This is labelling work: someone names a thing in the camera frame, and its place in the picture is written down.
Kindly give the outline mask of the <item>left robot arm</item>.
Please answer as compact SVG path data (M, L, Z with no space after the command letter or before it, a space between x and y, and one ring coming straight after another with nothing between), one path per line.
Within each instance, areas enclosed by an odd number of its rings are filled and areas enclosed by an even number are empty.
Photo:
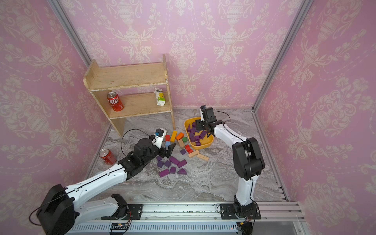
M34 213L47 235L64 235L73 226L96 218L132 219L132 212L120 194L102 200L91 199L108 188L130 180L156 157L171 157L175 144L162 147L162 139L140 139L125 158L87 180L63 187L53 186Z

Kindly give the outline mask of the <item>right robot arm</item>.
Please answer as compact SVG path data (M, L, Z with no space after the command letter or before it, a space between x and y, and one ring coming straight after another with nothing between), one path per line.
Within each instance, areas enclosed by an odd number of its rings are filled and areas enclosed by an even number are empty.
M213 108L201 106L196 127L232 148L234 169L239 177L233 204L235 215L239 218L260 219L259 207L254 200L256 182L265 168L259 143L255 138L236 133L228 127L226 121L218 120L214 113Z

